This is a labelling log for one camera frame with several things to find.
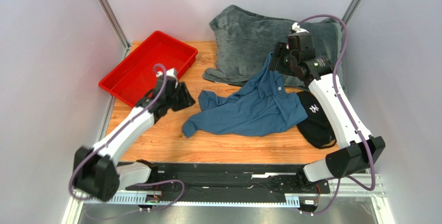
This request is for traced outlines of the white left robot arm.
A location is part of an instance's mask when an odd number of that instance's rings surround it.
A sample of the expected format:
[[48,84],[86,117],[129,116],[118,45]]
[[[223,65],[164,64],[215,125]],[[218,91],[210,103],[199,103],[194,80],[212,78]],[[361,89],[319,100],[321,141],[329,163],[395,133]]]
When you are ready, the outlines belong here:
[[132,144],[152,128],[168,111],[180,111],[195,104],[175,68],[154,66],[157,82],[137,101],[129,115],[107,136],[91,147],[81,146],[74,155],[73,173],[68,183],[89,198],[109,201],[119,190],[131,186],[151,187],[158,184],[158,167],[145,160],[119,165]]

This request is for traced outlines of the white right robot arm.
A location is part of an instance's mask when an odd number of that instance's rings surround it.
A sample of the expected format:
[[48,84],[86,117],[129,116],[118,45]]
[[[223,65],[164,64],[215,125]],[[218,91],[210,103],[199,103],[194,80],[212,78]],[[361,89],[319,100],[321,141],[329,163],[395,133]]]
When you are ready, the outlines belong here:
[[362,124],[342,91],[330,59],[316,55],[310,33],[291,32],[287,43],[277,43],[269,69],[305,83],[321,105],[336,137],[339,150],[305,165],[300,173],[304,182],[348,177],[365,169],[374,172],[374,163],[385,142]]

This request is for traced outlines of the blue t shirt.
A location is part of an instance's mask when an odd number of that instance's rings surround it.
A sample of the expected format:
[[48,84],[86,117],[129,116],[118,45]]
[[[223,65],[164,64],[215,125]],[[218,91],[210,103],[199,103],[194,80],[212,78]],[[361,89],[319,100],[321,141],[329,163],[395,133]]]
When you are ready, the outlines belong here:
[[187,138],[199,130],[216,135],[263,137],[285,132],[306,120],[308,115],[299,96],[287,93],[282,74],[269,70],[271,60],[269,53],[260,71],[228,97],[201,91],[201,111],[185,121],[182,133]]

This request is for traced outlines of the black baseball cap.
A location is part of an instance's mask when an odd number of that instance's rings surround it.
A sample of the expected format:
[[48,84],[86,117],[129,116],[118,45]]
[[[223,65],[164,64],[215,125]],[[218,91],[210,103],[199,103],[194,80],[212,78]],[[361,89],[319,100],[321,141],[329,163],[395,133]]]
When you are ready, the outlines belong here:
[[316,97],[307,91],[297,93],[307,118],[297,124],[297,128],[307,142],[317,149],[326,149],[336,144],[331,123]]

